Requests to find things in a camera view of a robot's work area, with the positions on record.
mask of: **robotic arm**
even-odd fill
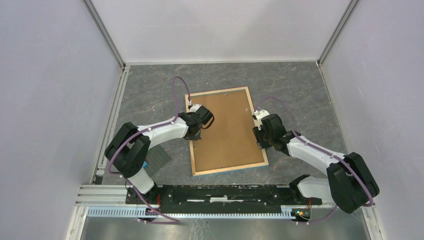
[[[260,148],[274,147],[288,156],[301,159],[319,169],[326,178],[314,178],[303,175],[294,182],[305,198],[320,198],[323,202],[335,202],[343,211],[351,214],[368,202],[368,197],[352,173],[334,157],[343,159],[362,180],[372,197],[380,193],[376,181],[370,173],[364,159],[357,153],[343,154],[312,144],[300,133],[286,131],[277,114],[266,110],[255,111],[253,118],[258,127],[253,133]]]
[[[113,166],[128,179],[142,194],[146,194],[155,185],[143,168],[143,163],[149,149],[168,140],[184,138],[199,140],[201,129],[209,128],[215,120],[214,115],[204,106],[194,104],[189,107],[189,112],[181,112],[174,121],[171,118],[152,125],[135,126],[131,122],[125,123],[107,146],[104,155],[111,160],[118,148],[131,136],[139,131],[148,129],[138,135],[118,153]]]

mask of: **wooden frame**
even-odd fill
[[[251,95],[249,93],[249,88],[247,86],[244,87],[237,87],[237,88],[230,88],[230,89],[223,89],[223,90],[216,90],[216,91],[206,91],[206,92],[198,92],[198,93],[192,93],[191,96],[202,96],[202,95],[209,95],[209,94],[219,94],[219,93],[227,93],[227,92],[234,92],[234,91],[245,91],[247,95],[247,100],[249,102],[250,110],[251,112],[254,111]],[[189,111],[188,108],[188,102],[189,102],[189,96],[185,95],[185,105],[186,105],[186,111]],[[258,121],[253,120],[254,125],[258,126]],[[240,169],[247,169],[247,168],[254,168],[254,167],[260,167],[260,166],[267,166],[268,163],[268,157],[265,152],[265,149],[261,150],[263,162],[259,163],[253,163],[253,164],[246,164],[246,165],[240,165],[240,166],[232,166],[232,167],[225,167],[220,169],[214,169],[214,170],[206,170],[206,171],[196,171],[196,163],[195,163],[195,155],[194,155],[194,147],[193,147],[193,141],[189,141],[190,145],[190,158],[191,158],[191,172],[193,173],[193,176],[199,176],[199,175],[205,175],[205,174],[214,174],[214,173],[221,173],[221,172],[228,172],[232,170],[240,170]]]

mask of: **brown board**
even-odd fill
[[[252,131],[258,123],[248,87],[193,93],[191,101],[215,117],[210,128],[201,130],[200,140],[189,142],[193,176],[268,165]]]

